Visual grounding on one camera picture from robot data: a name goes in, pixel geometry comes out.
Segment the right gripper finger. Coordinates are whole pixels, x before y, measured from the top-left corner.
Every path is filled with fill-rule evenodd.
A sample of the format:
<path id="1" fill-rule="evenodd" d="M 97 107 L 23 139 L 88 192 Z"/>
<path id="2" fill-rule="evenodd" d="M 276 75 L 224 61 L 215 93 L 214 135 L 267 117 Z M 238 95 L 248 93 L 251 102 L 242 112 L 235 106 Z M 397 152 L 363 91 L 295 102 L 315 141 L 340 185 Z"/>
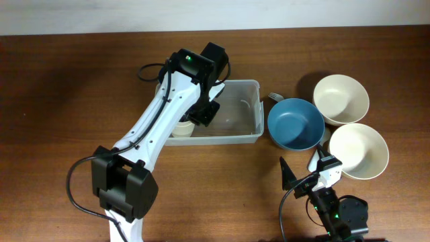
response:
<path id="1" fill-rule="evenodd" d="M 316 152 L 318 153 L 318 156 L 321 159 L 323 159 L 325 157 L 330 157 L 331 156 L 331 154 L 327 150 L 325 150 L 324 147 L 322 145 L 320 145 L 320 144 L 318 144 L 316 146 Z"/>
<path id="2" fill-rule="evenodd" d="M 288 191 L 296 185 L 297 178 L 283 157 L 279 158 L 279 164 L 282 172 L 282 189 Z"/>

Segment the cream cup back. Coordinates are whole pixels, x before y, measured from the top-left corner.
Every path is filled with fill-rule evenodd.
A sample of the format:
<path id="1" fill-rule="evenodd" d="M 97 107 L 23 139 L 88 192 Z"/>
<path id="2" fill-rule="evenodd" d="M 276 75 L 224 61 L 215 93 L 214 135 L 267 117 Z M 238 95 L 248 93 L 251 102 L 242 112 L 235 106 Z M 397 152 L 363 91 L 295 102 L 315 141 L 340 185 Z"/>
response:
<path id="1" fill-rule="evenodd" d="M 194 127 L 188 126 L 184 128 L 176 127 L 173 129 L 171 135 L 174 138 L 181 138 L 181 137 L 190 137 L 194 131 Z"/>

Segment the cream cup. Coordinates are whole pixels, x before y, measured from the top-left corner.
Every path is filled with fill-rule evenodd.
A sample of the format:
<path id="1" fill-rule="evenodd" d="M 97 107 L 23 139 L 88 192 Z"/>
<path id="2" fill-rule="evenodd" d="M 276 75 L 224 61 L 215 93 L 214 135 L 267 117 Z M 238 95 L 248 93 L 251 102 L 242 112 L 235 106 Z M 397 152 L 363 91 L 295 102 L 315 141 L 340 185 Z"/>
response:
<path id="1" fill-rule="evenodd" d="M 180 128 L 184 128 L 188 126 L 194 127 L 195 124 L 191 120 L 186 120 L 186 121 L 180 120 L 176 125 L 176 127 L 180 127 Z"/>
<path id="2" fill-rule="evenodd" d="M 174 138 L 181 138 L 181 137 L 190 137 L 194 131 L 194 127 L 188 126 L 184 128 L 176 127 L 173 129 L 171 135 Z"/>

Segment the blue bowl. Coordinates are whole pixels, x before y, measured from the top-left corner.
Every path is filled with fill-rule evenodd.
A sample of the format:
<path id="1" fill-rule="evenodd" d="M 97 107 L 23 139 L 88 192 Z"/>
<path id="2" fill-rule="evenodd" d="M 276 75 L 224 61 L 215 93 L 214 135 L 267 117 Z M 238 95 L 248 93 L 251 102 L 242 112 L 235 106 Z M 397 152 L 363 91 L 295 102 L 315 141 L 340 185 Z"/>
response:
<path id="1" fill-rule="evenodd" d="M 270 109 L 267 127 L 273 142 L 285 150 L 305 151 L 319 144 L 325 133 L 325 121 L 310 102 L 290 98 Z"/>

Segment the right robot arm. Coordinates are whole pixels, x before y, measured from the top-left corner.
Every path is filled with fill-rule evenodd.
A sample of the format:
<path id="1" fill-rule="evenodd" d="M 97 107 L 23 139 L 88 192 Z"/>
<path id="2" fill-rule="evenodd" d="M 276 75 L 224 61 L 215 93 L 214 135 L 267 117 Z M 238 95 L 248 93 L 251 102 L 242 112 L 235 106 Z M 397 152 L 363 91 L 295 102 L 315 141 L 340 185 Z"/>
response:
<path id="1" fill-rule="evenodd" d="M 338 197 L 333 185 L 340 181 L 342 162 L 324 150 L 316 148 L 316 169 L 302 179 L 297 179 L 283 157 L 279 158 L 282 171 L 282 189 L 286 191 L 280 201 L 278 216 L 282 238 L 286 241 L 283 225 L 283 207 L 287 197 L 307 197 L 325 228 L 326 234 L 316 237 L 317 241 L 363 241 L 369 232 L 368 203 L 352 195 Z"/>

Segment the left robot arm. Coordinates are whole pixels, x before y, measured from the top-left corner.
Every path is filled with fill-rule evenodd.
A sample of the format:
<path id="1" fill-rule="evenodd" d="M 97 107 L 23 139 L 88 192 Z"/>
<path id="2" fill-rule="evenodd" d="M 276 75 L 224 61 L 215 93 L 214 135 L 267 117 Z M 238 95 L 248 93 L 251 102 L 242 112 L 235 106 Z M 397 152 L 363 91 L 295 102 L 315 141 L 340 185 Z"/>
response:
<path id="1" fill-rule="evenodd" d="M 142 222 L 159 188 L 152 175 L 161 149 L 180 120 L 208 126 L 220 108 L 219 79 L 230 64 L 225 49 L 208 43 L 200 54 L 181 49 L 159 73 L 154 99 L 112 149 L 91 161 L 93 193 L 110 220 L 111 241 L 141 241 Z"/>

